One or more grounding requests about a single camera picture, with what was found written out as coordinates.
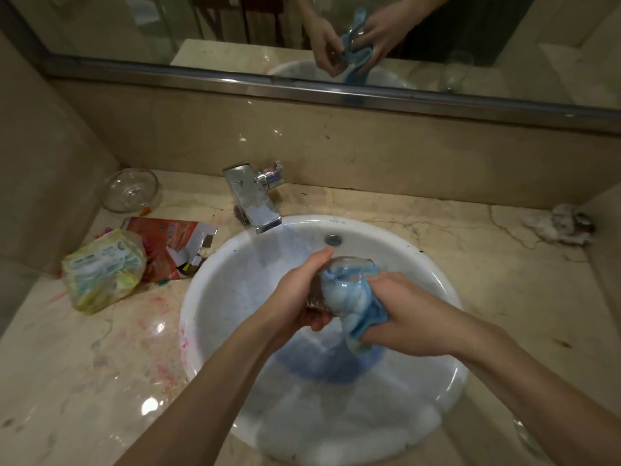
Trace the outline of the person's right hand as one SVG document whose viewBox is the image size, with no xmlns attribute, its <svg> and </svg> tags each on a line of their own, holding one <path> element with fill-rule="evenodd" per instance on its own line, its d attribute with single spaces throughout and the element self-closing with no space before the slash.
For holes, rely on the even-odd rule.
<svg viewBox="0 0 621 466">
<path fill-rule="evenodd" d="M 390 350 L 416 357 L 463 356 L 468 348 L 470 316 L 406 277 L 405 279 L 409 282 L 412 298 L 415 299 L 412 348 Z"/>
</svg>

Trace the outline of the person's left hand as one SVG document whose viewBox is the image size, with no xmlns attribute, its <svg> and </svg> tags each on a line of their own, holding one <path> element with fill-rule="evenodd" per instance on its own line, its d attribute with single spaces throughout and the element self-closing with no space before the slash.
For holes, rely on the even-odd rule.
<svg viewBox="0 0 621 466">
<path fill-rule="evenodd" d="M 284 346 L 304 327 L 319 332 L 333 319 L 330 313 L 306 306 L 309 286 L 300 281 L 300 266 L 291 269 L 278 282 L 276 289 L 258 313 L 265 322 L 273 352 Z"/>
</svg>

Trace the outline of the clear drinking glass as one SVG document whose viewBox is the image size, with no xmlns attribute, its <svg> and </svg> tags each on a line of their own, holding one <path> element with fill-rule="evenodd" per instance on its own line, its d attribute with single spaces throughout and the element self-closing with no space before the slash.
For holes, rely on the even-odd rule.
<svg viewBox="0 0 621 466">
<path fill-rule="evenodd" d="M 373 304 L 368 278 L 380 274 L 381 268 L 368 258 L 331 258 L 312 279 L 306 306 L 339 318 L 362 315 Z"/>
</svg>

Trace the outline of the light blue cleaning cloth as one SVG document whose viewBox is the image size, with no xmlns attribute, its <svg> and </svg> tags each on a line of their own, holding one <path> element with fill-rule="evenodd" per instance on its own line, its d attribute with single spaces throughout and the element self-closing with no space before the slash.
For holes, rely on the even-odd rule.
<svg viewBox="0 0 621 466">
<path fill-rule="evenodd" d="M 381 268 L 370 259 L 336 257 L 315 275 L 318 307 L 341 321 L 345 343 L 357 355 L 371 349 L 371 344 L 361 342 L 362 335 L 389 318 L 368 280 L 380 274 Z"/>
</svg>

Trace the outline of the person's right forearm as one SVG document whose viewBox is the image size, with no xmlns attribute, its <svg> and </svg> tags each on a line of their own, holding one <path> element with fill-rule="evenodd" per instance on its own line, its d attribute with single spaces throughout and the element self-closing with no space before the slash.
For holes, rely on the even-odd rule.
<svg viewBox="0 0 621 466">
<path fill-rule="evenodd" d="M 488 322 L 460 327 L 454 354 L 521 421 L 557 466 L 621 466 L 621 417 Z"/>
</svg>

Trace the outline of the person's left forearm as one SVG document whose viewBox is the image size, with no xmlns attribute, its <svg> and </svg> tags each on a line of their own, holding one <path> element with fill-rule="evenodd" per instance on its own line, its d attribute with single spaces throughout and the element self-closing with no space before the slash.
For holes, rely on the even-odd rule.
<svg viewBox="0 0 621 466">
<path fill-rule="evenodd" d="M 213 466 L 260 370 L 303 326 L 270 307 L 251 315 L 114 466 Z"/>
</svg>

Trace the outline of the white round sink basin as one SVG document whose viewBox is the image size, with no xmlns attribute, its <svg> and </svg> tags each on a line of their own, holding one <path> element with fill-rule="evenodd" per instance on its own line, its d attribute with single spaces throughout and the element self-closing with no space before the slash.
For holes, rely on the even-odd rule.
<svg viewBox="0 0 621 466">
<path fill-rule="evenodd" d="M 368 258 L 462 309 L 439 267 L 399 236 L 360 221 L 289 216 L 217 249 L 192 279 L 180 315 L 188 379 L 250 316 L 291 268 L 327 245 Z M 383 347 L 353 353 L 339 320 L 305 328 L 260 372 L 231 433 L 298 466 L 361 466 L 405 452 L 437 430 L 464 392 L 468 369 L 450 356 L 408 357 Z"/>
</svg>

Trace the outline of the chrome faucet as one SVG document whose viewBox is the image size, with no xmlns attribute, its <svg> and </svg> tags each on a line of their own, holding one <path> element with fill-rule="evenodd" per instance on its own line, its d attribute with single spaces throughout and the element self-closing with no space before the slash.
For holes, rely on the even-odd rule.
<svg viewBox="0 0 621 466">
<path fill-rule="evenodd" d="M 279 160 L 256 171 L 248 162 L 222 170 L 243 225 L 254 227 L 262 234 L 282 223 L 282 217 L 268 192 L 284 184 L 283 165 Z"/>
</svg>

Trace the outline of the torn red carton box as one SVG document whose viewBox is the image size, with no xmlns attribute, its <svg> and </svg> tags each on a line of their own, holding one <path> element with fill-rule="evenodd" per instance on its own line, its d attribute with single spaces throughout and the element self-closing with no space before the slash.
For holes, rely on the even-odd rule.
<svg viewBox="0 0 621 466">
<path fill-rule="evenodd" d="M 143 283 L 193 277 L 211 249 L 217 227 L 201 221 L 129 217 L 122 230 L 140 235 L 147 262 Z"/>
</svg>

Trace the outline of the crumpled white tissue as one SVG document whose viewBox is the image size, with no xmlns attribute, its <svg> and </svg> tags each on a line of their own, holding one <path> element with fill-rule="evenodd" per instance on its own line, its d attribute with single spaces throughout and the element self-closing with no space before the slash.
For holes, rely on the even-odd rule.
<svg viewBox="0 0 621 466">
<path fill-rule="evenodd" d="M 573 247 L 591 243 L 596 231 L 593 220 L 569 203 L 558 204 L 551 211 L 526 216 L 523 224 L 545 242 Z"/>
</svg>

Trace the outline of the clear glass bowl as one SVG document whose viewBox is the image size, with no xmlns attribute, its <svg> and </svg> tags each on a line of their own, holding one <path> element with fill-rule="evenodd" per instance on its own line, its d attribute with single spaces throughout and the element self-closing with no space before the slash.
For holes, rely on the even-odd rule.
<svg viewBox="0 0 621 466">
<path fill-rule="evenodd" d="M 101 205 L 115 214 L 143 211 L 155 203 L 161 184 L 149 169 L 124 168 L 108 177 L 101 188 Z"/>
</svg>

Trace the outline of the green packet in plastic bag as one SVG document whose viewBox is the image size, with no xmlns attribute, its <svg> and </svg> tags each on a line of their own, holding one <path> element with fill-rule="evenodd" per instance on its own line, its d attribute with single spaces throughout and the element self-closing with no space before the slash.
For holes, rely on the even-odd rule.
<svg viewBox="0 0 621 466">
<path fill-rule="evenodd" d="M 147 264 L 139 234 L 115 229 L 61 261 L 61 277 L 75 310 L 93 314 L 127 297 Z"/>
</svg>

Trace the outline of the wall mirror with metal frame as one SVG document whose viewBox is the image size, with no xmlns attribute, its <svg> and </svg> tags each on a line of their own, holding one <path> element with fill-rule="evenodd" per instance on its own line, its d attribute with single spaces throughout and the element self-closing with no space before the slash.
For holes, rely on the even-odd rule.
<svg viewBox="0 0 621 466">
<path fill-rule="evenodd" d="M 52 77 L 621 137 L 621 0 L 0 0 Z"/>
</svg>

